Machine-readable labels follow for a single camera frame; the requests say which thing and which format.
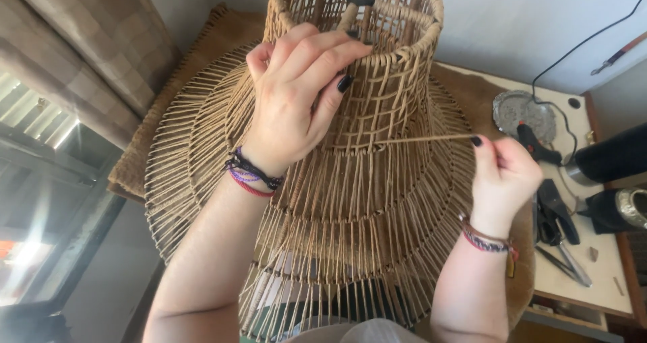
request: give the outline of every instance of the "woven paper rope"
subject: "woven paper rope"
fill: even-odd
[[[264,41],[304,21],[335,29],[347,7],[270,0]],[[253,339],[344,319],[413,325],[429,314],[459,216],[471,209],[469,141],[401,142],[470,131],[429,75],[441,0],[377,0],[355,18],[351,28],[375,49],[347,69],[355,82],[328,134],[288,169],[263,215],[240,299],[241,334]],[[166,262],[220,180],[227,153],[245,139],[254,87],[244,57],[252,47],[198,73],[160,123],[146,207]]]

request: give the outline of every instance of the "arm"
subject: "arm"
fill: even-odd
[[[351,78],[338,73],[370,51],[345,33],[319,33],[310,24],[296,26],[276,46],[252,50],[247,64],[256,104],[243,156],[270,176],[306,156],[350,86]],[[270,191],[262,181],[249,186]],[[268,202],[223,175],[162,277],[144,342],[238,342],[238,295]]]
[[[513,217],[543,180],[542,169],[517,141],[473,139],[476,175],[470,223],[488,236],[508,238]],[[459,237],[433,296],[432,327],[440,342],[505,342],[506,254],[483,252]]]

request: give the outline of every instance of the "brown curtain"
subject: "brown curtain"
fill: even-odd
[[[180,58],[150,0],[0,0],[0,65],[121,148]]]

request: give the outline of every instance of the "black cable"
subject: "black cable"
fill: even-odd
[[[583,44],[585,44],[587,41],[589,41],[590,39],[593,39],[595,36],[599,35],[600,33],[605,32],[606,30],[610,29],[611,27],[613,27],[613,26],[615,26],[615,25],[618,25],[618,24],[619,24],[619,23],[621,23],[622,21],[624,21],[624,20],[628,19],[629,17],[633,16],[633,15],[634,15],[634,13],[636,12],[636,9],[638,9],[638,6],[640,6],[640,5],[641,5],[641,2],[642,2],[642,1],[643,1],[643,0],[638,0],[638,2],[636,3],[636,5],[634,6],[634,9],[633,9],[633,10],[631,11],[631,13],[629,13],[628,15],[626,15],[626,16],[622,17],[621,19],[619,19],[618,21],[615,21],[614,23],[612,23],[612,24],[610,24],[610,25],[606,26],[605,28],[603,28],[602,30],[599,30],[598,32],[594,33],[593,35],[590,35],[590,36],[589,36],[589,37],[587,37],[584,41],[582,41],[582,42],[578,43],[578,44],[577,44],[577,46],[575,46],[575,47],[574,47],[574,48],[572,48],[569,52],[567,52],[566,54],[564,54],[564,56],[562,56],[559,60],[555,61],[555,62],[554,62],[554,64],[552,64],[551,66],[548,66],[548,67],[546,68],[546,70],[544,70],[544,71],[542,71],[541,73],[539,73],[539,75],[537,75],[537,76],[533,79],[533,81],[532,81],[532,101],[533,101],[535,104],[538,104],[538,105],[540,105],[540,104],[548,104],[548,105],[552,105],[553,107],[555,107],[555,108],[556,108],[556,109],[557,109],[557,110],[562,114],[562,117],[564,118],[564,125],[566,126],[566,132],[568,132],[568,133],[570,134],[570,136],[573,138],[573,153],[571,153],[571,157],[575,156],[575,151],[577,151],[577,136],[575,136],[575,133],[573,133],[573,132],[571,131],[571,129],[569,128],[569,126],[568,126],[568,118],[566,117],[566,114],[564,113],[564,111],[563,111],[560,107],[558,107],[558,106],[557,106],[555,103],[553,103],[552,101],[538,101],[538,100],[537,100],[537,98],[534,96],[534,84],[537,82],[537,80],[538,80],[538,79],[539,79],[543,74],[546,74],[550,69],[554,68],[557,64],[561,63],[561,62],[562,62],[562,60],[564,60],[564,59],[565,59],[567,56],[569,56],[573,51],[577,50],[580,46],[582,46]]]

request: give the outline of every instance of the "scissors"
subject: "scissors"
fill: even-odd
[[[575,258],[573,258],[569,250],[563,244],[562,232],[560,231],[560,227],[557,225],[557,216],[555,216],[555,214],[550,210],[547,210],[541,202],[537,203],[536,222],[539,239],[550,246],[557,247],[566,260],[566,263],[561,262],[557,257],[554,257],[551,253],[537,245],[535,245],[534,248],[573,280],[586,287],[593,286],[593,282],[589,275],[584,272],[582,266],[575,261]]]

